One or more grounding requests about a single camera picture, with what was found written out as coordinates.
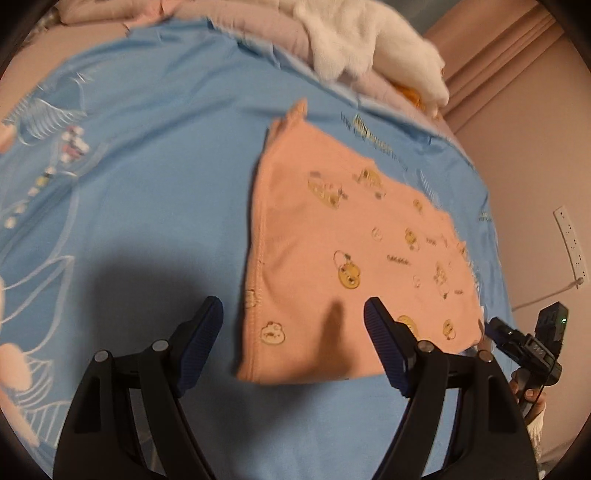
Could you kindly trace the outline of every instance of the orange object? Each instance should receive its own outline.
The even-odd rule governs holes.
[[[424,105],[421,103],[421,96],[418,94],[416,90],[402,85],[397,85],[396,83],[392,83],[392,85],[394,88],[396,88],[397,91],[402,93],[416,108],[422,111],[425,110]]]
[[[482,311],[451,217],[306,122],[306,111],[301,100],[271,125],[256,174],[238,377],[382,373],[363,324],[373,296],[445,352],[478,343]]]

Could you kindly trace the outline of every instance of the metal pivot screw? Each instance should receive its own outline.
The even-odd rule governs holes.
[[[98,352],[95,353],[95,362],[97,362],[98,364],[101,362],[104,362],[108,358],[109,358],[109,352],[107,352],[107,350],[99,350]]]
[[[152,350],[154,352],[164,352],[168,348],[168,342],[166,340],[156,340],[152,344]]]
[[[491,363],[494,359],[492,353],[487,350],[480,350],[480,352],[478,352],[478,358],[487,364]]]
[[[435,350],[435,345],[433,345],[429,340],[421,340],[417,346],[418,349],[424,353],[431,353]]]

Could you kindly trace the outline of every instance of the power outlet strip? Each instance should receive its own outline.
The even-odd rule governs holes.
[[[554,217],[558,222],[558,228],[562,233],[562,238],[566,244],[566,250],[569,252],[570,263],[573,266],[573,273],[575,281],[578,278],[583,279],[583,283],[577,288],[585,286],[588,282],[588,270],[587,262],[583,256],[583,249],[581,248],[581,242],[574,231],[574,225],[569,217],[569,213],[566,211],[566,207],[562,206],[554,211]]]

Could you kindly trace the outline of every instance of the blue bed sheet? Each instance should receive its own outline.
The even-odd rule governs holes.
[[[487,189],[447,140],[205,20],[136,30],[65,62],[6,120],[19,137],[0,157],[0,344],[25,352],[33,385],[7,393],[47,472],[92,353],[139,351],[216,295],[225,324],[182,405],[218,478],[371,478],[406,406],[384,376],[233,377],[252,179],[267,126],[302,97],[313,124],[450,212],[486,317],[512,321]],[[451,391],[427,472],[443,461],[455,402]]]

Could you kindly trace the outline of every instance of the electrical cable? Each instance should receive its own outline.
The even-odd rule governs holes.
[[[534,303],[538,303],[539,301],[549,299],[550,297],[553,297],[554,295],[558,295],[559,293],[564,293],[565,291],[569,291],[571,288],[575,288],[577,286],[582,285],[584,283],[584,281],[585,281],[585,279],[583,277],[579,277],[579,278],[577,278],[577,280],[575,280],[574,282],[571,282],[567,287],[562,288],[559,291],[555,291],[553,293],[550,293],[548,295],[540,297],[539,299],[535,299],[535,300],[529,301],[527,303],[522,303],[520,305],[517,305],[517,307],[513,307],[511,309],[511,312],[516,312],[517,310],[521,310],[521,309],[524,309],[525,307],[529,307],[530,305],[533,305]]]

